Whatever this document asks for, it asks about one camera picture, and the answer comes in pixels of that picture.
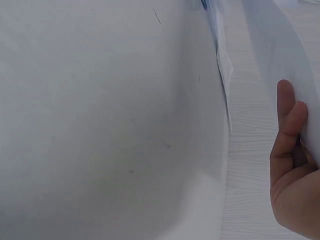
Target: wood grain texture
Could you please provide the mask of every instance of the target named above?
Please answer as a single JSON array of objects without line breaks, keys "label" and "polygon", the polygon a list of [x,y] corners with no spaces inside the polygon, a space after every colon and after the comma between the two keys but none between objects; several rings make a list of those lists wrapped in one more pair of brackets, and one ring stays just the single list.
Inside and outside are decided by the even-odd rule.
[{"label": "wood grain texture", "polygon": [[[303,240],[276,222],[269,197],[269,154],[277,133],[267,89],[251,50],[241,2],[228,0],[225,33],[234,68],[230,83],[233,131],[229,137],[227,187],[221,240]],[[320,6],[283,9],[310,59],[316,86],[320,79]]]}]

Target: white surface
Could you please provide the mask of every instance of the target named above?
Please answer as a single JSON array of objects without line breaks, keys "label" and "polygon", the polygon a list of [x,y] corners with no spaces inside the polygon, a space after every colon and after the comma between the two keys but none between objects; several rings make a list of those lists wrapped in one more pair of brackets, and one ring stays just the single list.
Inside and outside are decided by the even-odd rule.
[{"label": "white surface", "polygon": [[[251,49],[241,1],[230,4],[225,18],[228,54],[233,65],[230,112],[233,131],[221,240],[302,240],[279,226],[270,204],[269,155],[277,134],[269,94]],[[320,79],[320,6],[298,3],[282,9],[302,41],[316,87]]]},{"label": "white surface", "polygon": [[271,97],[274,117],[277,116],[277,83],[280,79],[288,79],[293,85],[295,99],[305,102],[308,107],[308,120],[301,137],[319,165],[320,101],[310,62],[294,26],[273,1],[242,0],[242,6],[259,72]]},{"label": "white surface", "polygon": [[228,125],[199,0],[0,2],[0,239],[215,240]]}]

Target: dark speck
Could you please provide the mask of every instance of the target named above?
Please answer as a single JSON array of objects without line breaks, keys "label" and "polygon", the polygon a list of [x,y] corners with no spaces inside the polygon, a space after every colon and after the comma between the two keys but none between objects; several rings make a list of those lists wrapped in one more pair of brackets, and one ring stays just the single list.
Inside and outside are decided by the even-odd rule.
[{"label": "dark speck", "polygon": [[164,146],[165,146],[165,148],[167,148],[167,149],[170,149],[170,148],[171,148],[171,145],[168,144],[168,143],[164,143]]}]

